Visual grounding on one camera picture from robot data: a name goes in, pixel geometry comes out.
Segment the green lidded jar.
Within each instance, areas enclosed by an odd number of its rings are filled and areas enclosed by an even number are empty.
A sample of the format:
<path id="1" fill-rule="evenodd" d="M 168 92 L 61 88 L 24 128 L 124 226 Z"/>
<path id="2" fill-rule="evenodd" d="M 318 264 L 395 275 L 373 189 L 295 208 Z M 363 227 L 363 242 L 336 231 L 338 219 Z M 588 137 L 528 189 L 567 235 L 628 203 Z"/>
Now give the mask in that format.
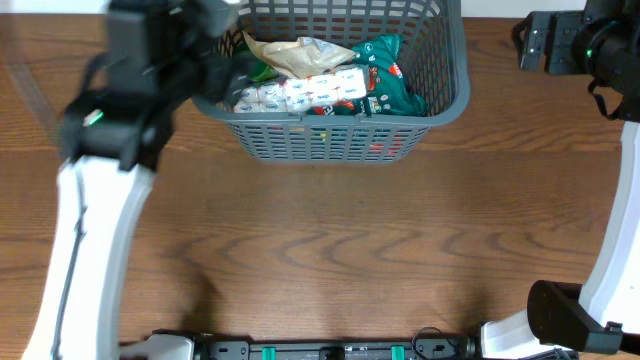
<path id="1" fill-rule="evenodd" d="M 247 54 L 251 53 L 248 45 L 245 42 L 241 43 L 236 48 L 236 54 L 244 54 L 244 53 L 247 53 Z M 255 60 L 255 64 L 253 65 L 253 68 L 251 69 L 249 74 L 250 79 L 252 81 L 256 83 L 261 83 L 261 82 L 274 79 L 278 76 L 278 73 L 272 67 L 262 62 L 261 60 L 257 59 L 256 57 L 253 57 L 253 59 Z"/>

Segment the Kleenex tissue multipack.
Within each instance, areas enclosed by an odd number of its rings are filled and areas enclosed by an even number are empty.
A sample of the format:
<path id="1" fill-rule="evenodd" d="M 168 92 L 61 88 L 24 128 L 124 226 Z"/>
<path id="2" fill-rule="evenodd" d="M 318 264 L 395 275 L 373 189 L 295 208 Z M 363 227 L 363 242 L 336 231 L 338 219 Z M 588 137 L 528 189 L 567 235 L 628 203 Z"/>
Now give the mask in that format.
<path id="1" fill-rule="evenodd" d="M 235 113 L 307 113 L 311 115 L 357 115 L 367 111 L 369 67 L 339 66 L 304 79 L 279 77 L 239 92 Z"/>

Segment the beige paper bag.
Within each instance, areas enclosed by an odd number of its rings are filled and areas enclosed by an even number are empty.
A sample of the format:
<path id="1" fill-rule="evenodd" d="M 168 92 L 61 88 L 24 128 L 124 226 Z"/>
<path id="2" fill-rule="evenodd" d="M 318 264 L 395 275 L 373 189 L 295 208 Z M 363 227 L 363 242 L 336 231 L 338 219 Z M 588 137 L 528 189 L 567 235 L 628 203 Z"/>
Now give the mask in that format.
<path id="1" fill-rule="evenodd" d="M 356 56 L 351 49 L 311 37 L 293 42 L 257 41 L 246 32 L 243 37 L 254 56 L 289 78 L 321 75 Z"/>

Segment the green Nescafe coffee bag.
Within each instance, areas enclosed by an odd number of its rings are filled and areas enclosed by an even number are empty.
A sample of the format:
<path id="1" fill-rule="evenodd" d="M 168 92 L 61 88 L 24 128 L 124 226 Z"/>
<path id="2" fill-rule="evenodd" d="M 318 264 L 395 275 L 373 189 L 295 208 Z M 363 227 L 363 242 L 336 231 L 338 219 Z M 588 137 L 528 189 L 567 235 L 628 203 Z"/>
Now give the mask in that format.
<path id="1" fill-rule="evenodd" d="M 384 34 L 354 45 L 352 50 L 356 56 L 348 64 L 366 71 L 366 95 L 354 100 L 341 100 L 333 105 L 312 107 L 307 114 L 423 116 L 428 104 L 423 97 L 407 90 L 398 66 L 402 43 L 401 35 Z"/>

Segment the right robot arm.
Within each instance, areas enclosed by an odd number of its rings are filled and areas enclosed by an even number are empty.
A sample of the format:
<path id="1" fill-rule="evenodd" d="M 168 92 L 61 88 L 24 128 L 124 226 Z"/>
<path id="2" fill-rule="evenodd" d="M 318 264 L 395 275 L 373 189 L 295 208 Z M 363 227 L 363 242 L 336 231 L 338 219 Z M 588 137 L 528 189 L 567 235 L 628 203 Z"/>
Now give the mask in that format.
<path id="1" fill-rule="evenodd" d="M 639 352 L 639 4 L 588 1 L 535 11 L 514 26 L 519 67 L 586 75 L 599 113 L 620 125 L 616 193 L 598 255 L 582 284 L 535 282 L 525 308 L 483 324 L 480 359 L 576 359 Z"/>

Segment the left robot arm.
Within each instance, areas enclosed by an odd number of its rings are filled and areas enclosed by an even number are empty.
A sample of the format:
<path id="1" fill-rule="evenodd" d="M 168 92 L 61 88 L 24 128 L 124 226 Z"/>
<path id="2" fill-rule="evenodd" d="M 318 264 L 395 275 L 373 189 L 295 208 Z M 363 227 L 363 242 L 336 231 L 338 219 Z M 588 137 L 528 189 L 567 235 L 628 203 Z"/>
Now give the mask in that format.
<path id="1" fill-rule="evenodd" d="M 234 65 L 216 40 L 236 1 L 113 1 L 105 52 L 92 58 L 61 129 L 56 233 L 27 359 L 200 359 L 188 335 L 119 342 L 132 239 L 172 118 L 187 100 L 219 101 Z"/>

